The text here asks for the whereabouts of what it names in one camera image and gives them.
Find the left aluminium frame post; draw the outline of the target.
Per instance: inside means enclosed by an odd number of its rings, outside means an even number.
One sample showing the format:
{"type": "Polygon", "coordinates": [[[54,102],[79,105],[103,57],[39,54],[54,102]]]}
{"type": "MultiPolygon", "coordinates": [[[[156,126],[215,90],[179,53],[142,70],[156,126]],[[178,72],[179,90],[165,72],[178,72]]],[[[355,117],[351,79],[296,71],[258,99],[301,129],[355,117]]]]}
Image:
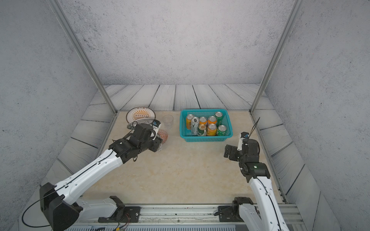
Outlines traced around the left aluminium frame post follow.
{"type": "Polygon", "coordinates": [[[96,85],[97,89],[101,93],[103,99],[108,104],[110,110],[114,115],[117,114],[118,110],[113,105],[112,100],[110,99],[107,91],[105,90],[100,78],[98,77],[96,71],[94,70],[86,52],[84,51],[81,43],[79,42],[73,28],[71,27],[67,17],[65,16],[60,4],[56,0],[48,0],[47,1],[51,10],[55,14],[60,26],[62,27],[63,31],[67,35],[68,39],[72,43],[78,57],[82,61],[83,65],[85,66],[88,74],[90,75],[91,79],[93,80],[94,84],[96,85]]]}

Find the orange can silver top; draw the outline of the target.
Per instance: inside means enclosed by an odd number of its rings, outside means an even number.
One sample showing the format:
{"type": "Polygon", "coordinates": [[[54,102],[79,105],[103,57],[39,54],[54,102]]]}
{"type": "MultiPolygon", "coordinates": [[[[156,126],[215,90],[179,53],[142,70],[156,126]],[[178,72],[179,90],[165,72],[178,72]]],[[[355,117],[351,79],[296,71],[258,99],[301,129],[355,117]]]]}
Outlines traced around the orange can silver top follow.
{"type": "Polygon", "coordinates": [[[217,118],[215,116],[210,116],[208,118],[208,124],[217,124],[217,118]]]}

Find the green rimmed white plate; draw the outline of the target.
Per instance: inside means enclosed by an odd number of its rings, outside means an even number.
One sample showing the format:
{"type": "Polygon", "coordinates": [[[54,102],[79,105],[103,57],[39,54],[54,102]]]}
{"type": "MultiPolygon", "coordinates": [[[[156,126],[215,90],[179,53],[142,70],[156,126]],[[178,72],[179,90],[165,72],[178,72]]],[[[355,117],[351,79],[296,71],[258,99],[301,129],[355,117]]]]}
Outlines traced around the green rimmed white plate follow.
{"type": "Polygon", "coordinates": [[[139,125],[139,124],[147,124],[147,125],[151,125],[153,121],[154,121],[154,119],[153,119],[153,118],[143,118],[143,119],[138,119],[138,120],[135,120],[135,121],[133,121],[133,122],[129,123],[129,124],[127,125],[127,129],[129,129],[129,130],[134,130],[134,129],[135,129],[135,127],[136,127],[137,125],[139,125]]]}

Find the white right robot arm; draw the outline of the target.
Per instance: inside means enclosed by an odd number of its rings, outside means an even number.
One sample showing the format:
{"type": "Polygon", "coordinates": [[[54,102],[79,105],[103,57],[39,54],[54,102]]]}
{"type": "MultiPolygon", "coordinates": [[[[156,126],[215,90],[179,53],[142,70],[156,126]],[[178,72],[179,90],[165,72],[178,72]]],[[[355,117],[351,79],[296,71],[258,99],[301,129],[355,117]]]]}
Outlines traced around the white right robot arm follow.
{"type": "Polygon", "coordinates": [[[238,146],[225,146],[224,157],[238,162],[257,204],[249,197],[235,197],[231,206],[219,206],[214,215],[220,222],[244,222],[249,231],[288,231],[274,195],[271,175],[267,165],[259,161],[259,155],[260,145],[253,139],[240,138],[238,146]]]}

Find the aluminium frame post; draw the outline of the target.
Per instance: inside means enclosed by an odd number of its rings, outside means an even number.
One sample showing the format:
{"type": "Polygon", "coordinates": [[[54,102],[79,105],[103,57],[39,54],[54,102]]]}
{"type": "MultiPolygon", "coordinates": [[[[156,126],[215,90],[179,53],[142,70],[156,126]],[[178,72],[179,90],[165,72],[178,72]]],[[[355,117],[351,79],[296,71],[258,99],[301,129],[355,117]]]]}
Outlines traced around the aluminium frame post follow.
{"type": "Polygon", "coordinates": [[[110,99],[107,91],[105,90],[100,78],[98,77],[96,71],[94,70],[86,52],[84,51],[81,43],[79,42],[73,28],[71,27],[67,17],[65,16],[60,4],[56,0],[48,0],[47,1],[51,10],[55,14],[60,26],[62,27],[63,31],[67,35],[68,39],[72,43],[78,57],[82,61],[83,65],[85,66],[88,74],[90,75],[91,79],[93,80],[94,84],[96,85],[97,89],[101,93],[103,99],[108,104],[110,110],[114,115],[117,114],[118,110],[113,105],[112,100],[110,99]]]}
{"type": "Polygon", "coordinates": [[[294,23],[299,15],[299,12],[302,8],[302,5],[303,5],[303,0],[296,0],[294,2],[294,5],[293,5],[293,8],[291,10],[291,13],[288,17],[288,20],[287,20],[287,23],[282,31],[282,34],[281,34],[281,37],[278,41],[278,44],[276,46],[276,49],[273,53],[273,56],[272,56],[272,59],[268,65],[268,68],[265,72],[265,75],[260,83],[260,87],[259,87],[259,90],[256,94],[256,97],[252,103],[252,106],[251,106],[251,109],[250,109],[250,114],[253,114],[254,111],[257,109],[257,106],[262,98],[262,95],[263,95],[263,92],[266,90],[266,87],[272,77],[272,74],[273,74],[273,71],[278,63],[278,60],[284,50],[284,46],[289,38],[289,35],[291,34],[292,32],[292,29],[293,29],[293,26],[294,26],[294,23]]]}

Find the orange Schweppes can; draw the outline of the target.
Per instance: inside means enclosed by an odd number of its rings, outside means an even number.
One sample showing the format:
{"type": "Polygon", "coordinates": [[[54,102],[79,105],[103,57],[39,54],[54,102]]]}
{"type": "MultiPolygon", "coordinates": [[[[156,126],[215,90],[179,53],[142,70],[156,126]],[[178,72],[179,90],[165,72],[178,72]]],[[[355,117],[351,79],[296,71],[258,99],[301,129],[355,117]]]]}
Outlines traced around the orange Schweppes can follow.
{"type": "Polygon", "coordinates": [[[207,127],[207,136],[216,136],[217,134],[217,125],[216,124],[209,124],[207,127]]]}

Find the green soda can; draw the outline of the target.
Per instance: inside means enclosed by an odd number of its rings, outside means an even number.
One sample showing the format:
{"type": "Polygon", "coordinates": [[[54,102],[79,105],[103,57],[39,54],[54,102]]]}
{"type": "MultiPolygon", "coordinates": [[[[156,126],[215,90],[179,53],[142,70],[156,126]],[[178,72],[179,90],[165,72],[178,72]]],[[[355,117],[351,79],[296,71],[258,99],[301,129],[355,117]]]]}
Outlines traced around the green soda can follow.
{"type": "Polygon", "coordinates": [[[217,127],[217,136],[226,136],[227,135],[227,127],[225,125],[220,125],[217,127]]]}

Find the silver white drink can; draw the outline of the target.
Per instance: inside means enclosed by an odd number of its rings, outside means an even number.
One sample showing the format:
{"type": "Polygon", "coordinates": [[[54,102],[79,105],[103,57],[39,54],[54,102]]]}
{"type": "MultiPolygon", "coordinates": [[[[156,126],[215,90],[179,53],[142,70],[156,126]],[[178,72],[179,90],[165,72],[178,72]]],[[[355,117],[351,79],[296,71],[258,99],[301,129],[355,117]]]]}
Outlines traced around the silver white drink can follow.
{"type": "Polygon", "coordinates": [[[199,118],[194,116],[192,119],[191,119],[191,134],[193,136],[197,136],[198,135],[198,127],[199,127],[199,118]]]}

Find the red patterned bowl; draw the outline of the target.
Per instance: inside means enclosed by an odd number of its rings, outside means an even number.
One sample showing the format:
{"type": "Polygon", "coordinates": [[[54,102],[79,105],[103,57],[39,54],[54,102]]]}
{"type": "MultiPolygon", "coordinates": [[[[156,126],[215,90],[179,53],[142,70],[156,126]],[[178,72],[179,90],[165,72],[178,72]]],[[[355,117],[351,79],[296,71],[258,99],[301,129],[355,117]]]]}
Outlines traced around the red patterned bowl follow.
{"type": "Polygon", "coordinates": [[[162,144],[165,144],[168,139],[168,133],[164,130],[159,130],[158,136],[162,139],[162,144]]]}

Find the right aluminium frame post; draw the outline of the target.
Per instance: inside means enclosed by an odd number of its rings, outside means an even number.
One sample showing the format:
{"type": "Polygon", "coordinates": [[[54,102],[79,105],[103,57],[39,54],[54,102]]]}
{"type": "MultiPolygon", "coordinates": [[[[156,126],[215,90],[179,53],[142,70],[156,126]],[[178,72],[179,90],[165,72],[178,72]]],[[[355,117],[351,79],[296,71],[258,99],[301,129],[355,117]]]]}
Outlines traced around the right aluminium frame post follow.
{"type": "Polygon", "coordinates": [[[252,103],[252,106],[251,106],[251,109],[250,109],[250,114],[253,114],[254,111],[257,109],[257,106],[262,98],[262,95],[263,95],[263,92],[266,90],[266,87],[272,77],[272,74],[273,74],[273,71],[278,63],[278,60],[284,50],[284,46],[289,38],[289,35],[291,34],[292,32],[292,29],[293,29],[293,26],[294,26],[294,23],[299,15],[299,12],[302,8],[302,5],[303,5],[303,0],[296,0],[294,2],[294,5],[293,5],[293,8],[291,10],[291,13],[288,17],[288,20],[287,20],[287,23],[282,31],[282,34],[281,34],[281,37],[278,41],[278,44],[276,46],[276,49],[273,53],[273,56],[272,56],[272,59],[268,65],[268,68],[265,72],[265,75],[260,83],[260,87],[259,87],[259,90],[256,94],[256,97],[252,103]]]}

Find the green white gold-top can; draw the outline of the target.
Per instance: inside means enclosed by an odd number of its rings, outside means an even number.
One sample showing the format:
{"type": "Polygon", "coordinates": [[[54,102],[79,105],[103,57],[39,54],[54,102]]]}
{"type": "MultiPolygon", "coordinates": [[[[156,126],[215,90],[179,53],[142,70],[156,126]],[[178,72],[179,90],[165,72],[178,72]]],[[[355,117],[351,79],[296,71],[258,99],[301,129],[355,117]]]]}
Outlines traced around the green white gold-top can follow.
{"type": "Polygon", "coordinates": [[[197,129],[198,136],[206,136],[207,135],[207,125],[199,124],[197,129]]]}

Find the clear plastic cup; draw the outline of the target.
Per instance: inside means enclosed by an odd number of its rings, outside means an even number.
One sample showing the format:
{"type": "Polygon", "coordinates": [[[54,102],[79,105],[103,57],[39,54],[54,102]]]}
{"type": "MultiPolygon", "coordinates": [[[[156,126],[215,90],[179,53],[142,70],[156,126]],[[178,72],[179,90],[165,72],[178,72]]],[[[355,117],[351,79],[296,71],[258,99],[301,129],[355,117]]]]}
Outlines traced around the clear plastic cup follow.
{"type": "Polygon", "coordinates": [[[163,118],[162,118],[162,122],[163,122],[163,125],[164,125],[164,128],[166,130],[170,130],[173,126],[173,116],[172,115],[164,115],[163,118]]]}

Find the green can at back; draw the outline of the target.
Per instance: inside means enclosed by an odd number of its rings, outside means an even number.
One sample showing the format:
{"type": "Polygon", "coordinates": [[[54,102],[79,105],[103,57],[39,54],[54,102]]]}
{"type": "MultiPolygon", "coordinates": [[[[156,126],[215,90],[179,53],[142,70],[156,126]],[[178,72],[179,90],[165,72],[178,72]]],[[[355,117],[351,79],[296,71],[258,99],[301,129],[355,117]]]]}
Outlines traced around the green can at back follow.
{"type": "Polygon", "coordinates": [[[218,111],[218,112],[216,112],[216,113],[215,113],[215,115],[214,115],[214,116],[215,116],[215,117],[216,117],[216,119],[217,119],[217,126],[221,125],[222,120],[223,120],[223,118],[224,118],[223,113],[222,113],[222,112],[220,112],[220,111],[218,111]]]}

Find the teal plastic basket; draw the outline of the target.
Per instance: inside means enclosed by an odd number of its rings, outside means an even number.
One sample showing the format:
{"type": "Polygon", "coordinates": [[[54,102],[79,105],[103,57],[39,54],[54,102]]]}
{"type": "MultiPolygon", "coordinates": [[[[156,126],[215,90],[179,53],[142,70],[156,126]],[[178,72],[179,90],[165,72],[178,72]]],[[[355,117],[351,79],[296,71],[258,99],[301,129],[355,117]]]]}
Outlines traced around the teal plastic basket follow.
{"type": "Polygon", "coordinates": [[[231,120],[224,109],[183,110],[179,131],[186,142],[225,141],[233,136],[231,120]]]}

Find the orange yellow can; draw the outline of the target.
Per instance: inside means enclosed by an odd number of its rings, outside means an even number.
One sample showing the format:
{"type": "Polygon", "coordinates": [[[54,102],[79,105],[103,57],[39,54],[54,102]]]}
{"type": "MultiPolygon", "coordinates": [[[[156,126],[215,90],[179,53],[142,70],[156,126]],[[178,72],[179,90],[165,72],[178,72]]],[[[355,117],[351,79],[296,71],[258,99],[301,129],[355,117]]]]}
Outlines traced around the orange yellow can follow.
{"type": "Polygon", "coordinates": [[[188,114],[186,116],[186,127],[188,130],[191,130],[191,121],[192,121],[192,118],[194,117],[193,114],[188,114]]]}

